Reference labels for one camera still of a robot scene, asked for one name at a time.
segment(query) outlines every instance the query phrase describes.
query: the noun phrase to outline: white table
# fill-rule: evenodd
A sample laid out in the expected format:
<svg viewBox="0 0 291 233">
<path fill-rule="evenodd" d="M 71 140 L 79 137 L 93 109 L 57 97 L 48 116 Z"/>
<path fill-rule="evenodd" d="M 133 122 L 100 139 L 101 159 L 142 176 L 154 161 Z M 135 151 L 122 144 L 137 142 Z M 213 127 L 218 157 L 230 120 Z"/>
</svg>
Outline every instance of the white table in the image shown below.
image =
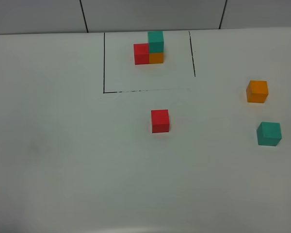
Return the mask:
<svg viewBox="0 0 291 233">
<path fill-rule="evenodd" d="M 116 37 L 105 34 L 105 79 L 118 79 Z M 291 233 L 291 29 L 191 41 L 196 77 L 185 52 L 175 88 L 105 80 L 126 89 L 103 94 L 103 33 L 0 36 L 0 229 Z M 265 104 L 246 102 L 249 80 L 268 81 Z M 169 109 L 169 133 L 151 133 L 152 109 Z M 281 124 L 277 147 L 257 145 L 261 121 Z"/>
</svg>

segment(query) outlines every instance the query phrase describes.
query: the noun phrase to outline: stacked cubes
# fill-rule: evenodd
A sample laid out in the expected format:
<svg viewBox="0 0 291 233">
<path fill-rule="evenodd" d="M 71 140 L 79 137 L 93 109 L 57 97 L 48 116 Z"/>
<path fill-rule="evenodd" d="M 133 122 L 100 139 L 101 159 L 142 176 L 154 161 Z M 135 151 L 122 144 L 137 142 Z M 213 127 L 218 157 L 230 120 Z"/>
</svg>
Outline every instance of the stacked cubes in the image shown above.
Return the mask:
<svg viewBox="0 0 291 233">
<path fill-rule="evenodd" d="M 135 64 L 158 64 L 164 62 L 163 32 L 148 32 L 147 44 L 134 44 Z"/>
</svg>

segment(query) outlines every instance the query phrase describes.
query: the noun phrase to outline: marked square area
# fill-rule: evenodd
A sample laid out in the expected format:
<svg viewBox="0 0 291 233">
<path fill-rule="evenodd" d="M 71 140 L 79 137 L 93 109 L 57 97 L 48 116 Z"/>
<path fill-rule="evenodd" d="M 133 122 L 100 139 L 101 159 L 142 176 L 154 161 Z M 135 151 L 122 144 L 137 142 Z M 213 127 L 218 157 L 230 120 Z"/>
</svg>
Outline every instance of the marked square area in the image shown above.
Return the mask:
<svg viewBox="0 0 291 233">
<path fill-rule="evenodd" d="M 147 32 L 105 34 L 105 92 L 184 89 L 194 80 L 188 31 L 164 33 L 164 63 L 134 63 L 134 44 L 147 43 Z"/>
</svg>

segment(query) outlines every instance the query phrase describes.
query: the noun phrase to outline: white surface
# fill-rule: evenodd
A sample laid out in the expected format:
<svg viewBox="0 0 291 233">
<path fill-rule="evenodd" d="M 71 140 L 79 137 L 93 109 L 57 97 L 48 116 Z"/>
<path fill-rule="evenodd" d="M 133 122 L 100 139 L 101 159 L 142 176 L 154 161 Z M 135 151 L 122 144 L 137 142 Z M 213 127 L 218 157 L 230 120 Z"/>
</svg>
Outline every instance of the white surface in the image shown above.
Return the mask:
<svg viewBox="0 0 291 233">
<path fill-rule="evenodd" d="M 191 37 L 189 89 L 102 94 L 103 34 L 0 36 L 1 229 L 291 233 L 291 29 Z M 171 132 L 152 134 L 161 108 Z"/>
<path fill-rule="evenodd" d="M 188 88 L 194 79 L 188 31 L 164 32 L 164 63 L 135 65 L 133 44 L 147 32 L 106 33 L 105 92 Z"/>
<path fill-rule="evenodd" d="M 225 0 L 82 0 L 90 32 L 218 29 Z"/>
<path fill-rule="evenodd" d="M 79 0 L 0 0 L 0 34 L 85 33 Z"/>
<path fill-rule="evenodd" d="M 221 28 L 291 27 L 291 0 L 228 0 Z"/>
</svg>

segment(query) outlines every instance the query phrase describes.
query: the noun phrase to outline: wooden block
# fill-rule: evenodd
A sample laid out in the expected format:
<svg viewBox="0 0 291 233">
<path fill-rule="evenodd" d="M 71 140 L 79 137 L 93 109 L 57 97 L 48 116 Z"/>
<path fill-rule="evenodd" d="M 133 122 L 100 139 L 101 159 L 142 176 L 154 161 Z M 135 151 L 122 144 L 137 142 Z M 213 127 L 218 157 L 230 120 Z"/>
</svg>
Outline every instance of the wooden block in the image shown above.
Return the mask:
<svg viewBox="0 0 291 233">
<path fill-rule="evenodd" d="M 134 44 L 135 65 L 149 64 L 149 44 Z"/>
<path fill-rule="evenodd" d="M 263 146 L 277 146 L 282 139 L 279 123 L 261 122 L 257 129 L 258 144 Z"/>
<path fill-rule="evenodd" d="M 150 64 L 164 63 L 164 53 L 163 52 L 150 53 L 149 61 L 150 61 Z"/>
<path fill-rule="evenodd" d="M 152 110 L 152 133 L 169 132 L 169 114 L 168 110 Z"/>
<path fill-rule="evenodd" d="M 250 81 L 247 87 L 247 102 L 264 103 L 268 96 L 266 81 Z"/>
<path fill-rule="evenodd" d="M 148 32 L 147 38 L 150 53 L 164 52 L 164 37 L 162 31 Z"/>
</svg>

